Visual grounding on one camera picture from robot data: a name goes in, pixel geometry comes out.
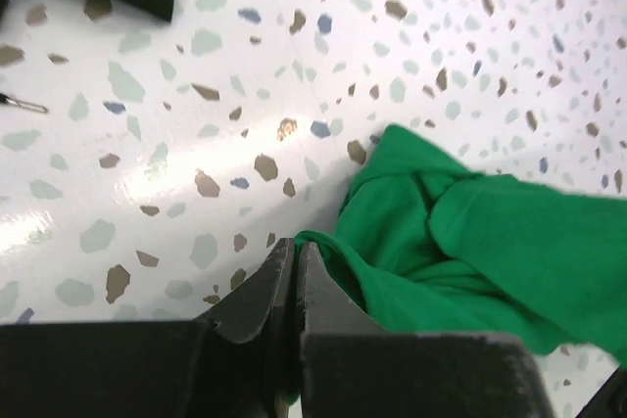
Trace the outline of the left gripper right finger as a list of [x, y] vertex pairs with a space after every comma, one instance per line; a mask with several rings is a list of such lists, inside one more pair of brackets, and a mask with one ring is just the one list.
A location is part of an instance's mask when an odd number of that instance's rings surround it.
[[534, 359], [498, 333], [394, 334], [303, 245], [298, 304], [306, 417], [551, 417]]

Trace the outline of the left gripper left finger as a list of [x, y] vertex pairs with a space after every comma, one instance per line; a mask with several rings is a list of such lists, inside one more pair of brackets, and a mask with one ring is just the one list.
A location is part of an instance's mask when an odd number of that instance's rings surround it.
[[295, 245], [191, 320], [1, 329], [5, 417], [285, 417]]

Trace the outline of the green t shirt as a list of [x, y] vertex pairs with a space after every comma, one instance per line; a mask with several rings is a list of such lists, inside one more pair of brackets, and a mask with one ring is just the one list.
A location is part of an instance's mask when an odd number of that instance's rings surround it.
[[499, 332], [533, 353], [626, 361], [626, 202], [464, 166], [392, 124], [333, 230], [304, 230], [333, 280], [394, 332]]

